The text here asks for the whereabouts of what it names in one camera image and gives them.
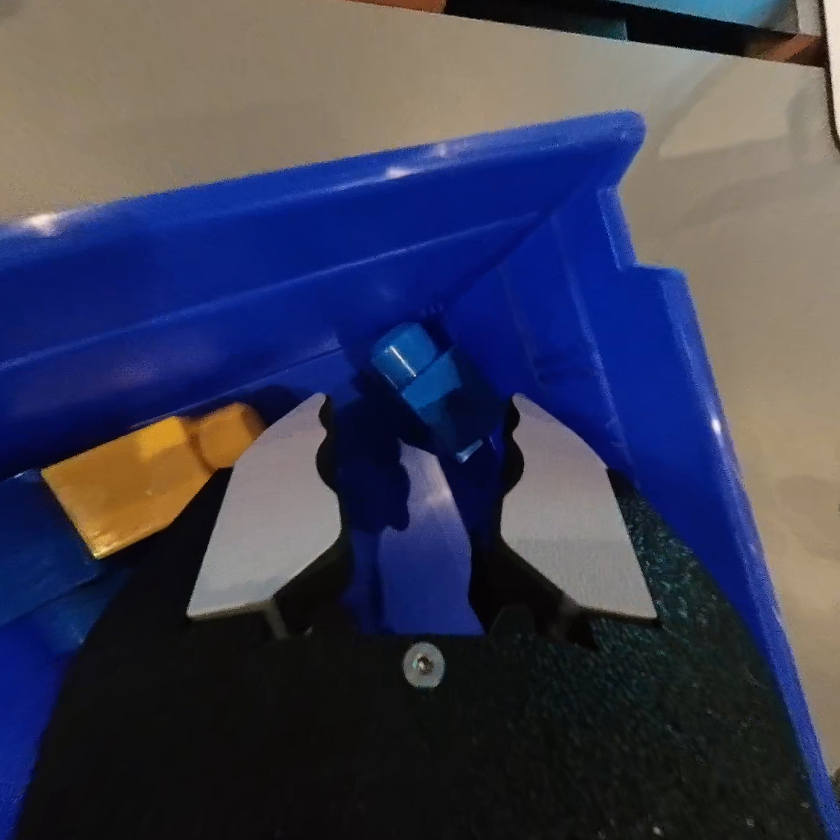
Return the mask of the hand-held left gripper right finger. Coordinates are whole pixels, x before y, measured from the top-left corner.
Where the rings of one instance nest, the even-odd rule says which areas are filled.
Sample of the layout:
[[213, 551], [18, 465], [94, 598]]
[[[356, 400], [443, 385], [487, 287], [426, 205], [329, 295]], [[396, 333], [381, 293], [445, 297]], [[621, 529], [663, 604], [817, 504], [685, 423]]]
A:
[[524, 623], [556, 644], [593, 644], [592, 621], [656, 627], [654, 598], [608, 468], [523, 393], [503, 428], [500, 493], [474, 539], [469, 602], [488, 634]]

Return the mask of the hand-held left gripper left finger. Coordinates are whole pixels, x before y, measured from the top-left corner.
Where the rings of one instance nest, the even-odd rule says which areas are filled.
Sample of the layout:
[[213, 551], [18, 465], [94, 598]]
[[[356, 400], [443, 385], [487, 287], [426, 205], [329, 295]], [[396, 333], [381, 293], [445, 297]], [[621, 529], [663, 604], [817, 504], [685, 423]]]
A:
[[336, 491], [331, 401], [316, 393], [270, 425], [232, 468], [186, 616], [263, 615], [278, 637], [339, 624], [353, 571]]

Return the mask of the yellow mega block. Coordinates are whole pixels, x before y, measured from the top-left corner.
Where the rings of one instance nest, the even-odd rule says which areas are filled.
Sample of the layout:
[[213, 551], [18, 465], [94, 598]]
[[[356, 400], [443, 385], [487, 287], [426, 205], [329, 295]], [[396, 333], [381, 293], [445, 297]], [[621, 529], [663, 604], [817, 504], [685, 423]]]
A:
[[205, 484], [266, 431], [236, 402], [169, 416], [62, 460], [40, 475], [95, 560], [170, 526]]

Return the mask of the blue mega block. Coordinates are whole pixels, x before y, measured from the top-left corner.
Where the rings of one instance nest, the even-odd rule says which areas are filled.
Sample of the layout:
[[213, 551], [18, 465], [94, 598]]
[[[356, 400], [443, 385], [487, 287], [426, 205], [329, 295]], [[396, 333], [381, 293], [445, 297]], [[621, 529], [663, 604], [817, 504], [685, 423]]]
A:
[[425, 426], [438, 451], [464, 464], [498, 426], [501, 400], [468, 354], [420, 322], [403, 322], [371, 352], [376, 373]]

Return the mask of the blue plastic bin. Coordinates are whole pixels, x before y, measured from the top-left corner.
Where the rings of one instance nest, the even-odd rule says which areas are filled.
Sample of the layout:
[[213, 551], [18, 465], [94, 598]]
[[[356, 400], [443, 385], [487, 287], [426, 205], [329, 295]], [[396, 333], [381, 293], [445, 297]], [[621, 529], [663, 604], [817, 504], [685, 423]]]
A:
[[[607, 112], [2, 225], [2, 838], [838, 838], [687, 280], [627, 228], [645, 134]], [[500, 398], [464, 464], [372, 366], [403, 322]], [[40, 475], [316, 393], [343, 624], [186, 616], [235, 464], [104, 560]], [[608, 468], [656, 627], [484, 630], [516, 393]]]

